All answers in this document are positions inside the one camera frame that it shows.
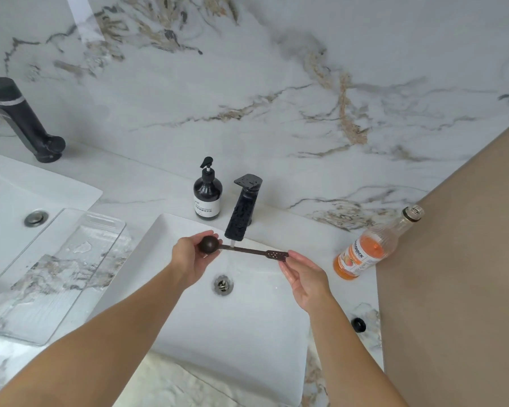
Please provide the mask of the chrome sink drain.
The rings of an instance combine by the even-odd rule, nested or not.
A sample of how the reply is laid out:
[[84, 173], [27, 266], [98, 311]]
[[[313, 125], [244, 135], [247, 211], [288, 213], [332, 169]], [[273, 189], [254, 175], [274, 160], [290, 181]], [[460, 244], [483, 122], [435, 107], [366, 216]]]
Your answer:
[[233, 291], [233, 288], [233, 280], [225, 274], [221, 274], [213, 280], [212, 290], [218, 296], [228, 296]]
[[49, 213], [43, 210], [36, 210], [29, 213], [23, 220], [23, 225], [27, 228], [41, 226], [47, 222]]

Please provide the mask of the person's left hand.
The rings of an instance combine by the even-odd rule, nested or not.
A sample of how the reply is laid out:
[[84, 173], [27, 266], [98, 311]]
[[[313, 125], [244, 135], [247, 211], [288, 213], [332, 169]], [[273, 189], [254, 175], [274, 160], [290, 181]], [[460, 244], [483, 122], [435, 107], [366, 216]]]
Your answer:
[[[213, 232], [213, 236], [222, 243], [217, 233]], [[178, 240], [172, 248], [170, 267], [177, 274], [181, 288], [185, 290], [195, 284], [219, 254], [219, 251], [213, 254], [204, 254], [198, 246], [196, 250], [179, 250]]]

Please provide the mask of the dark brown measuring spoon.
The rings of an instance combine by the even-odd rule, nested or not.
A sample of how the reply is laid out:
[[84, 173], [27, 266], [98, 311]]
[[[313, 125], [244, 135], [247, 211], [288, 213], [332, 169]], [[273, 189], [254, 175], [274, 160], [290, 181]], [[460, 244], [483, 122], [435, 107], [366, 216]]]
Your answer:
[[217, 252], [217, 250], [227, 250], [234, 252], [241, 252], [247, 254], [254, 254], [258, 256], [264, 256], [268, 259], [277, 260], [277, 261], [286, 261], [286, 258], [289, 257], [289, 253], [282, 251], [272, 251], [272, 250], [254, 250], [251, 248], [244, 247], [233, 247], [231, 245], [222, 244], [216, 237], [209, 235], [203, 237], [200, 243], [197, 245], [199, 250], [204, 254], [213, 254]]

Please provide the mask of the dark soap pump bottle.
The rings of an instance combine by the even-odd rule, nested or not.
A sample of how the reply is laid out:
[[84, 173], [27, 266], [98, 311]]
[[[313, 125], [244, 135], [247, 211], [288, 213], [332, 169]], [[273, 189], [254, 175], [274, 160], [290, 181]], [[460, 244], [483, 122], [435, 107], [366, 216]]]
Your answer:
[[204, 158], [200, 165], [201, 177], [195, 181], [193, 186], [194, 211], [202, 220], [214, 220], [221, 212], [223, 185], [215, 177], [212, 163], [212, 157]]

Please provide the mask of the person's right hand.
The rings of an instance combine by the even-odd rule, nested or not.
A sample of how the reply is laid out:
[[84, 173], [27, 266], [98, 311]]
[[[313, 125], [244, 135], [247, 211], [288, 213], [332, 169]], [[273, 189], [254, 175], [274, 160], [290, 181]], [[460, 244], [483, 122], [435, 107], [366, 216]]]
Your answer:
[[290, 284], [297, 304], [309, 315], [333, 299], [326, 272], [309, 258], [289, 250], [286, 263], [298, 273], [298, 281]]

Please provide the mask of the black matte basin faucet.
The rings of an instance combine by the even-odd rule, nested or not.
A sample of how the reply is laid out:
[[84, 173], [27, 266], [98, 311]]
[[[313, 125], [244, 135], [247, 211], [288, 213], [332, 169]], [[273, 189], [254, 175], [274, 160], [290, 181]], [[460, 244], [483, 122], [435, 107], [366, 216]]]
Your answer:
[[252, 215], [262, 183], [263, 180], [253, 174], [245, 174], [234, 180], [234, 184], [241, 187], [241, 192], [225, 230], [225, 237], [227, 239], [235, 242], [240, 242], [244, 239], [246, 230], [252, 221]]
[[48, 134], [13, 79], [0, 77], [0, 114], [40, 163], [58, 161], [66, 148], [60, 136]]

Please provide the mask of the person's left forearm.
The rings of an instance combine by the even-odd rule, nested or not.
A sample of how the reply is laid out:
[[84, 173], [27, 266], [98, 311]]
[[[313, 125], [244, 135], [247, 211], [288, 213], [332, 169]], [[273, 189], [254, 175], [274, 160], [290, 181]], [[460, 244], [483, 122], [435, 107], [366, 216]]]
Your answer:
[[0, 390], [0, 407], [112, 407], [185, 286], [167, 266], [36, 356]]

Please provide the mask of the white rectangular sink basin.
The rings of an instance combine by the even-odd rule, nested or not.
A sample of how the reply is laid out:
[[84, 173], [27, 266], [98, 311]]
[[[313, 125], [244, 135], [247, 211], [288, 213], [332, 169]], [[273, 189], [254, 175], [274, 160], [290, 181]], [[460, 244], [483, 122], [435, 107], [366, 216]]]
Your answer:
[[[322, 225], [263, 219], [247, 232], [240, 247], [295, 250], [304, 255], [330, 249]], [[177, 239], [212, 230], [217, 224], [169, 213], [153, 217], [128, 259], [111, 281], [89, 320], [127, 298], [171, 259]], [[228, 296], [212, 290], [213, 280], [227, 275], [234, 282]], [[251, 254], [222, 252], [204, 275], [179, 299], [152, 349], [185, 367], [202, 369], [279, 404], [301, 403], [308, 349], [309, 321], [296, 304], [276, 261]]]
[[[88, 210], [102, 191], [36, 166], [0, 155], [0, 275], [65, 208]], [[27, 228], [31, 212], [49, 213], [47, 222]]]

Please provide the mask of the person's right forearm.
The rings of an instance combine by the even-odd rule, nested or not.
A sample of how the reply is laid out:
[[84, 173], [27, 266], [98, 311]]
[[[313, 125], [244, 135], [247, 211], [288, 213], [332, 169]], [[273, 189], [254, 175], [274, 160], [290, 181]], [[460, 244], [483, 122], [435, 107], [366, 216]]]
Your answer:
[[307, 312], [331, 407], [409, 407], [332, 295], [310, 301]]

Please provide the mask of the glass bottle with orange liquid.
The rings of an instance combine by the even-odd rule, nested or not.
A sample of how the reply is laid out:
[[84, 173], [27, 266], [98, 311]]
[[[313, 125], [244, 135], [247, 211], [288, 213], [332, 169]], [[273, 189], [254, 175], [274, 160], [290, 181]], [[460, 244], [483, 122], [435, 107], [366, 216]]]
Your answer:
[[400, 237], [425, 214], [420, 205], [405, 207], [400, 216], [384, 224], [366, 229], [349, 247], [333, 260], [334, 271], [345, 280], [359, 277], [391, 255]]

